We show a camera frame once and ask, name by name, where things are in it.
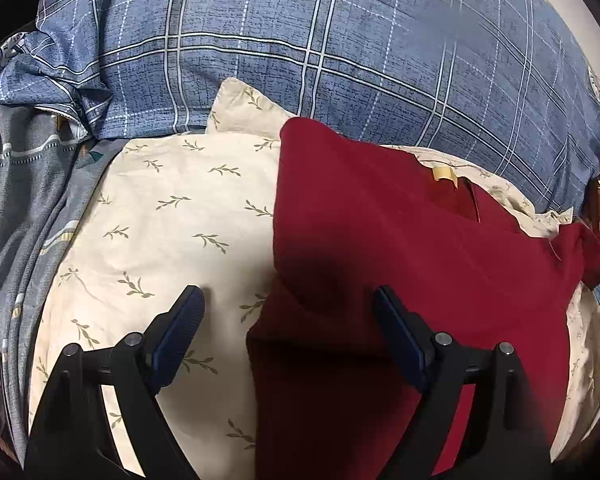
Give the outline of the cream leaf-print pillow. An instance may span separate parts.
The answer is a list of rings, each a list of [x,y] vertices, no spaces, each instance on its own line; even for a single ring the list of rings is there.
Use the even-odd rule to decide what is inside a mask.
[[[205,479],[256,474],[256,401],[246,335],[273,269],[279,131],[289,113],[222,83],[204,134],[130,142],[108,167],[47,295],[34,349],[37,413],[62,347],[111,347],[200,286],[206,315],[158,400]]]

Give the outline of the grey-blue patterned bed sheet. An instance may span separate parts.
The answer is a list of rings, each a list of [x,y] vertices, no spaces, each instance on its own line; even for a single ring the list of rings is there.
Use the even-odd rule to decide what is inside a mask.
[[[50,285],[122,140],[45,107],[0,105],[0,413],[24,460],[34,343]]]

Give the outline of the dark red garment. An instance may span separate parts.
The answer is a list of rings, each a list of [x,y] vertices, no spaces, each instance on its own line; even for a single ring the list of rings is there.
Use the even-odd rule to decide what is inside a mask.
[[[600,278],[583,224],[532,237],[466,179],[436,180],[411,154],[352,141],[320,122],[280,133],[277,278],[247,335],[260,479],[373,479],[419,396],[370,310],[391,287],[461,344],[519,352],[544,434],[554,438],[569,377],[566,310]]]

